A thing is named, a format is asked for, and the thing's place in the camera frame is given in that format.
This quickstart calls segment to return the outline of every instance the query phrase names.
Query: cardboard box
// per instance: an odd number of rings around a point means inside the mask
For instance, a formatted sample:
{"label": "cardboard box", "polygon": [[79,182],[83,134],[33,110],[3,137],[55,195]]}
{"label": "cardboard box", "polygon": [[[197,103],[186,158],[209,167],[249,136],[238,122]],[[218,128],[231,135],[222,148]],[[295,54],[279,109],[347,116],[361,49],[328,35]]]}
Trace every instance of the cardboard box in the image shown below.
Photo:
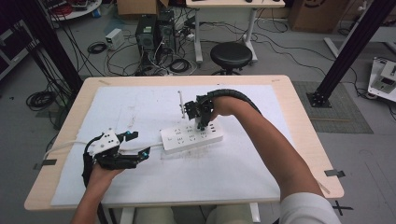
{"label": "cardboard box", "polygon": [[349,0],[295,0],[289,14],[291,30],[331,33],[348,4]]}
{"label": "cardboard box", "polygon": [[162,6],[168,7],[169,0],[118,0],[120,15],[157,14]]}

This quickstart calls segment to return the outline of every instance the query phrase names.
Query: forearm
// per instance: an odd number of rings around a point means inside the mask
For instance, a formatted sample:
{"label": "forearm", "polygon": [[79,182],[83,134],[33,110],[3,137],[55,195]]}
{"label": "forearm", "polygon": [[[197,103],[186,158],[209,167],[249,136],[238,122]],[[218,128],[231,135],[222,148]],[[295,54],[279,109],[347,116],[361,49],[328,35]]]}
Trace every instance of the forearm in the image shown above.
{"label": "forearm", "polygon": [[76,213],[73,216],[73,224],[95,223],[98,205],[102,201],[107,189],[110,187],[112,175],[102,176],[102,178],[95,178],[95,174],[92,175],[93,178],[90,180],[77,207]]}
{"label": "forearm", "polygon": [[71,223],[73,224],[95,223],[97,208],[101,200],[102,197],[98,197],[96,195],[84,194],[84,196],[81,199],[81,202],[78,205],[76,213],[73,216]]}
{"label": "forearm", "polygon": [[281,200],[296,192],[322,195],[305,161],[271,122],[247,103],[235,104],[233,114],[278,183]]}

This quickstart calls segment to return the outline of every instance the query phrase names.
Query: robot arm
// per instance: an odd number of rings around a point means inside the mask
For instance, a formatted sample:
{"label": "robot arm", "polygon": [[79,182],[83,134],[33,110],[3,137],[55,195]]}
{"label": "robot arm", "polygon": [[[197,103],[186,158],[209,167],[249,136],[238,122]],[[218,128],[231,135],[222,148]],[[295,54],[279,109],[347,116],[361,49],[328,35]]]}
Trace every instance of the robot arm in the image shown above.
{"label": "robot arm", "polygon": [[207,127],[210,117],[212,115],[212,111],[214,109],[213,106],[213,98],[220,96],[231,96],[243,101],[248,102],[254,109],[256,109],[259,113],[260,110],[253,104],[253,102],[242,92],[235,90],[216,90],[210,91],[207,95],[197,95],[196,102],[190,101],[184,104],[184,110],[186,111],[189,119],[195,119],[195,123],[197,124],[197,129],[203,131],[205,127]]}

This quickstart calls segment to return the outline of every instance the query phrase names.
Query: black metal frame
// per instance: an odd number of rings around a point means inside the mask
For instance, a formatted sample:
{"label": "black metal frame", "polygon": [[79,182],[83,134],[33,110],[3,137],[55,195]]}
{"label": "black metal frame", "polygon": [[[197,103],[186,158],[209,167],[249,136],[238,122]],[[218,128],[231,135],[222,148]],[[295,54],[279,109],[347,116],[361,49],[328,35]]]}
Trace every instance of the black metal frame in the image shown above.
{"label": "black metal frame", "polygon": [[14,0],[14,3],[21,12],[26,26],[32,35],[40,41],[40,44],[44,47],[64,78],[64,81],[69,86],[72,91],[72,99],[75,99],[82,87],[82,79],[70,61],[58,36],[50,27],[50,23],[43,11],[44,9],[37,0]]}
{"label": "black metal frame", "polygon": [[315,92],[307,94],[313,107],[326,106],[335,87],[395,6],[395,0],[375,0],[370,5],[326,77]]}

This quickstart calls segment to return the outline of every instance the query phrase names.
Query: human arm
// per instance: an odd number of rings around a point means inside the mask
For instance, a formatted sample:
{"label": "human arm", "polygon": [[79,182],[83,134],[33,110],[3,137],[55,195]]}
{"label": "human arm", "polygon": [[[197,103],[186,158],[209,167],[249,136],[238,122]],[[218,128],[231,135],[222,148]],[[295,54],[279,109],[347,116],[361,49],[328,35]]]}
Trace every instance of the human arm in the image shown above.
{"label": "human arm", "polygon": [[106,170],[101,168],[97,163],[93,166],[90,182],[79,202],[71,223],[95,223],[96,211],[99,203],[110,187],[113,178],[122,171],[123,170]]}
{"label": "human arm", "polygon": [[235,116],[280,187],[280,200],[297,192],[323,196],[309,167],[283,134],[248,103],[233,97],[213,99],[212,119]]}

